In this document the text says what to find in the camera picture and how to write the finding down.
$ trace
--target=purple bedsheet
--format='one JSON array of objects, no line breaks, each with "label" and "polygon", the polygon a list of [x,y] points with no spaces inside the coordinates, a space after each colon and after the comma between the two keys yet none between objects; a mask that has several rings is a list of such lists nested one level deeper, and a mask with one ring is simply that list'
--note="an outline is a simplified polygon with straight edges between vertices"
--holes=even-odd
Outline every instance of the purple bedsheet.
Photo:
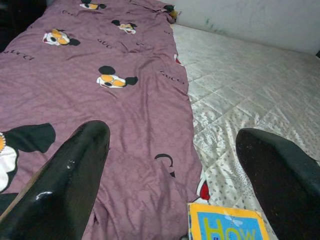
[{"label": "purple bedsheet", "polygon": [[19,192],[79,125],[102,120],[110,150],[83,239],[187,233],[202,166],[164,6],[56,0],[0,53],[0,191]]}]

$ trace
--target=black mouse ear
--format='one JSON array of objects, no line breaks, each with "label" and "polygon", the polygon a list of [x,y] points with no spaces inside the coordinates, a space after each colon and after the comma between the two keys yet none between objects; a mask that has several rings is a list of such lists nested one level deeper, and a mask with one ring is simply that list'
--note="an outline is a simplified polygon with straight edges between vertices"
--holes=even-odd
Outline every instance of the black mouse ear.
[{"label": "black mouse ear", "polygon": [[137,25],[135,25],[134,23],[132,23],[132,22],[128,22],[130,25],[131,25],[131,27],[133,27],[133,28],[135,28]]},{"label": "black mouse ear", "polygon": [[112,66],[102,66],[99,68],[99,72],[106,75],[113,75],[116,73]]},{"label": "black mouse ear", "polygon": [[125,79],[125,83],[128,85],[135,85],[137,82],[138,82],[138,78],[136,76],[135,77],[127,77]]},{"label": "black mouse ear", "polygon": [[113,20],[111,23],[116,25],[116,26],[120,26],[120,21],[119,20]]},{"label": "black mouse ear", "polygon": [[70,39],[69,45],[78,46],[79,44],[80,44],[80,41],[79,41],[79,40],[74,39],[74,38],[71,38],[71,39]]}]

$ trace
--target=book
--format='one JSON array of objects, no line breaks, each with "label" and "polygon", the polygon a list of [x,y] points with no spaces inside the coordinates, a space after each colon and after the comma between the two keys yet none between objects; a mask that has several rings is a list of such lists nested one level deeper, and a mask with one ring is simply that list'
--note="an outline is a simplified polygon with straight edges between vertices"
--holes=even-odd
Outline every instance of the book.
[{"label": "book", "polygon": [[188,204],[189,240],[269,240],[256,211]]}]

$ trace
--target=green letter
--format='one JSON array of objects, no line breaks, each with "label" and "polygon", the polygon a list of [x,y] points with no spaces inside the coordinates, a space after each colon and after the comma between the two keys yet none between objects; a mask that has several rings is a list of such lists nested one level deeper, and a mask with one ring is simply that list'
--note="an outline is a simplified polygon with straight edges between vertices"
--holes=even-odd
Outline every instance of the green letter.
[{"label": "green letter", "polygon": [[226,240],[230,240],[230,239],[231,239],[231,238],[229,237],[229,233],[230,233],[230,232],[233,232],[233,233],[236,235],[236,239],[237,239],[237,240],[241,240],[241,236],[240,236],[239,232],[238,232],[235,228],[233,228],[233,227],[228,227],[228,228],[226,229],[226,231],[225,231]]},{"label": "green letter", "polygon": [[205,229],[206,240],[212,240],[211,234],[219,234],[220,240],[225,240],[224,230],[222,229],[221,221],[217,219],[216,224],[218,228],[211,228],[209,227],[208,218],[207,217],[204,218],[204,229]]},{"label": "green letter", "polygon": [[242,230],[242,228],[240,228],[240,233],[241,233],[241,235],[242,235],[244,240],[255,240],[255,234],[256,234],[256,230],[255,229],[252,230],[252,236],[251,236],[249,231],[246,232],[246,236],[245,236],[245,233]]}]

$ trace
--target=white quilted mattress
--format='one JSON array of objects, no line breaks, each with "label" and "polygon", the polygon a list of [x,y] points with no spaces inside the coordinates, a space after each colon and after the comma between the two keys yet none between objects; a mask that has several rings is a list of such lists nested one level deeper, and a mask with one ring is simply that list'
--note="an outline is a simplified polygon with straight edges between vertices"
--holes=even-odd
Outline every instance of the white quilted mattress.
[{"label": "white quilted mattress", "polygon": [[[320,163],[320,59],[173,25],[211,205],[262,212],[236,154],[241,128],[295,142]],[[270,239],[276,239],[270,225]]]}]

